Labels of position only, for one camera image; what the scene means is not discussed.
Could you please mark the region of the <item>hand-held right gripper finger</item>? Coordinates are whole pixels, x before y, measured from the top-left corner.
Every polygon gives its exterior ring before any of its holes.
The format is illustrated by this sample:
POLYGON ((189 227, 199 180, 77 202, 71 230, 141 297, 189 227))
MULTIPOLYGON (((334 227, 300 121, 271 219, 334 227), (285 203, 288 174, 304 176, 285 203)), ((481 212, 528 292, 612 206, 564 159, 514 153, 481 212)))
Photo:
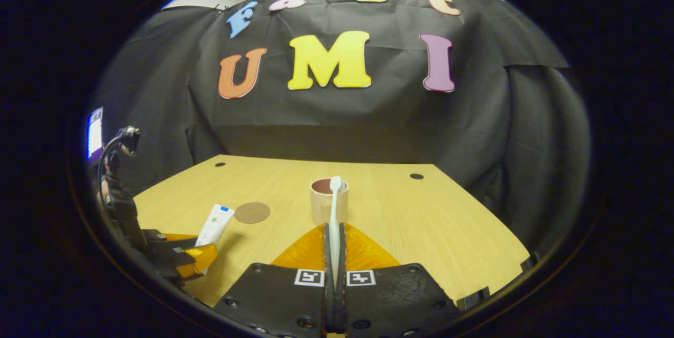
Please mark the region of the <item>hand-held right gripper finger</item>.
POLYGON ((271 264, 252 263, 214 311, 253 335, 325 337, 338 326, 327 225, 296 240, 271 264))
POLYGON ((432 336, 464 314, 420 263, 397 263, 349 224, 340 235, 337 325, 347 337, 432 336))

